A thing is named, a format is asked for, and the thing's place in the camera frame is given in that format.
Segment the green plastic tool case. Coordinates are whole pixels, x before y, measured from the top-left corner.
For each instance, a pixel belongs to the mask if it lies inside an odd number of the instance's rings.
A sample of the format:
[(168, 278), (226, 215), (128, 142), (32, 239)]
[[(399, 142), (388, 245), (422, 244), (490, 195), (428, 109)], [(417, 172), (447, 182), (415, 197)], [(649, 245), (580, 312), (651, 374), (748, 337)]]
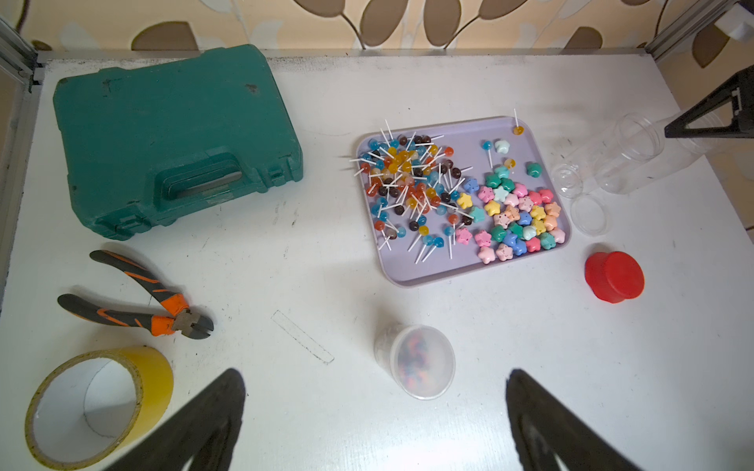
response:
[(284, 100), (252, 45), (63, 78), (53, 105), (72, 209), (107, 239), (304, 175)]

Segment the red lid candy jar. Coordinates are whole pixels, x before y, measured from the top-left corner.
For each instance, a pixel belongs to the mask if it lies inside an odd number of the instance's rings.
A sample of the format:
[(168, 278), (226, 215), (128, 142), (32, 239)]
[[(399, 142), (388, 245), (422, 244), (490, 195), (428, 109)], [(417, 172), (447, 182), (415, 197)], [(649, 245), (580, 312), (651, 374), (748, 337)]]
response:
[(667, 137), (681, 113), (651, 121), (638, 113), (620, 118), (585, 145), (579, 169), (584, 190), (630, 194), (690, 167), (726, 145), (721, 137)]

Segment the aluminium frame post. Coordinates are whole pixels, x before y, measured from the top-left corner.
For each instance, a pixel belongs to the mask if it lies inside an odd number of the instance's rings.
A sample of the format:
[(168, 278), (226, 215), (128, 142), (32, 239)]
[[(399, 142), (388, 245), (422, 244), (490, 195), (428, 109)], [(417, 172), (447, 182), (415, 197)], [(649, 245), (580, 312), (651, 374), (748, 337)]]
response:
[(695, 37), (701, 29), (714, 24), (734, 4), (736, 0), (696, 1), (645, 46), (645, 53), (651, 55), (655, 61), (663, 60), (687, 39)]

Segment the red jar lid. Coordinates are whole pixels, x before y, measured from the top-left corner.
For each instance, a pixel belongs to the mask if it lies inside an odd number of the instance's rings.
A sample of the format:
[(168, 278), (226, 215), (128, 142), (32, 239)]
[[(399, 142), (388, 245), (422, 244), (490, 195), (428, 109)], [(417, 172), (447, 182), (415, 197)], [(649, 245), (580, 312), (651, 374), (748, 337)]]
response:
[(584, 276), (593, 294), (612, 304), (638, 298), (645, 288), (640, 265), (622, 251), (591, 254), (585, 262)]

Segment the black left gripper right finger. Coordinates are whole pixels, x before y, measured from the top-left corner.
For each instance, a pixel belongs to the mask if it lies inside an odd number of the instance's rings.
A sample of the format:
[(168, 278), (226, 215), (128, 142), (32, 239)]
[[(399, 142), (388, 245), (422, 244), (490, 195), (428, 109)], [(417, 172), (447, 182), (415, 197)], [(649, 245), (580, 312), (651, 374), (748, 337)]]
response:
[(522, 369), (506, 384), (512, 438), (524, 470), (636, 470)]

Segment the orange handled pliers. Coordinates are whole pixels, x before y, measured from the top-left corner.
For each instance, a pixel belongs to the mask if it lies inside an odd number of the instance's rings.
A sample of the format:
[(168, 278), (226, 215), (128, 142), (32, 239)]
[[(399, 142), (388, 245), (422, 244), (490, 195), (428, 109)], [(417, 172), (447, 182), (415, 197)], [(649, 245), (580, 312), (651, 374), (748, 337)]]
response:
[(214, 332), (211, 317), (192, 309), (181, 292), (165, 286), (143, 263), (107, 249), (92, 251), (90, 259), (122, 272), (143, 288), (155, 304), (140, 306), (105, 296), (86, 296), (80, 290), (57, 298), (58, 305), (70, 314), (108, 327), (144, 329), (156, 338), (181, 334), (201, 341)]

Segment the pile of star candies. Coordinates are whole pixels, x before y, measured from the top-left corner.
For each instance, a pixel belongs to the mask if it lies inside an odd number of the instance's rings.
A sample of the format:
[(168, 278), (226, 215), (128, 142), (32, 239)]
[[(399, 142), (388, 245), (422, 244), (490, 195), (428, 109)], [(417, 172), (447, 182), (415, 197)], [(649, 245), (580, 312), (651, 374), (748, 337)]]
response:
[(450, 171), (446, 237), (471, 250), (473, 263), (512, 262), (561, 247), (567, 218), (542, 160), (523, 141), (479, 139), (471, 145), (478, 162), (457, 157)]

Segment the small clear sprinkles jar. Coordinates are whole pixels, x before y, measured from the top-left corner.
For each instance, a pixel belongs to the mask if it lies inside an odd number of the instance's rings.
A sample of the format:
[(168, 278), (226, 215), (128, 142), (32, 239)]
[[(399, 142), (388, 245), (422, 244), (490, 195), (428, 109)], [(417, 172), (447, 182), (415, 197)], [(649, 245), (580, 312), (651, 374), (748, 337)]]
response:
[(374, 356), (398, 386), (418, 400), (443, 396), (456, 374), (456, 355), (450, 341), (430, 326), (389, 326), (377, 335)]

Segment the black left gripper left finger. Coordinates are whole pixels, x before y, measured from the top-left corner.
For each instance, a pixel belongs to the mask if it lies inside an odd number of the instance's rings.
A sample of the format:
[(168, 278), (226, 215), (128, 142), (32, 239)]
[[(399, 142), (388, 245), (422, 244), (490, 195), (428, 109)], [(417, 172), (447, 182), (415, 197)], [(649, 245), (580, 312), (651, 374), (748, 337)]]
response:
[(245, 383), (228, 369), (109, 466), (111, 470), (228, 470), (242, 427)]

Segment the clear plastic jar lid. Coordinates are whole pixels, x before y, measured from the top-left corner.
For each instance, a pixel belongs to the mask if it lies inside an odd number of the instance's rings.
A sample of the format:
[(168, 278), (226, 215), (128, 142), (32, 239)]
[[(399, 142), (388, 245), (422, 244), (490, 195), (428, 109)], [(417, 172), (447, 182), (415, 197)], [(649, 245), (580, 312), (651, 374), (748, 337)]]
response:
[(591, 194), (581, 194), (571, 202), (571, 221), (583, 235), (589, 237), (601, 237), (611, 229), (608, 208)]

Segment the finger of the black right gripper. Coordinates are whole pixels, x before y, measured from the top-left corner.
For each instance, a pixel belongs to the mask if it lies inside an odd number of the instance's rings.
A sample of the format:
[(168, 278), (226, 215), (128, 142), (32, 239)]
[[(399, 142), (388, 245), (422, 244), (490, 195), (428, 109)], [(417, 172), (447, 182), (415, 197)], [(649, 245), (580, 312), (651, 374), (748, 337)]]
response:
[[(702, 118), (721, 108), (730, 109), (727, 124), (695, 127)], [(753, 67), (733, 74), (697, 104), (664, 127), (667, 139), (752, 139), (753, 137)]]

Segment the yellow tape roll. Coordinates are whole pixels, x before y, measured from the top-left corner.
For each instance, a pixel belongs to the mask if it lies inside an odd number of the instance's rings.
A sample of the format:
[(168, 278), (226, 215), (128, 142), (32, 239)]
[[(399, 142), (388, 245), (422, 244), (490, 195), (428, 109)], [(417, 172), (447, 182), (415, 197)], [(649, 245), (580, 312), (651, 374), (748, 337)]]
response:
[(171, 365), (153, 347), (81, 354), (53, 370), (31, 398), (27, 447), (53, 470), (92, 466), (152, 430), (173, 390)]

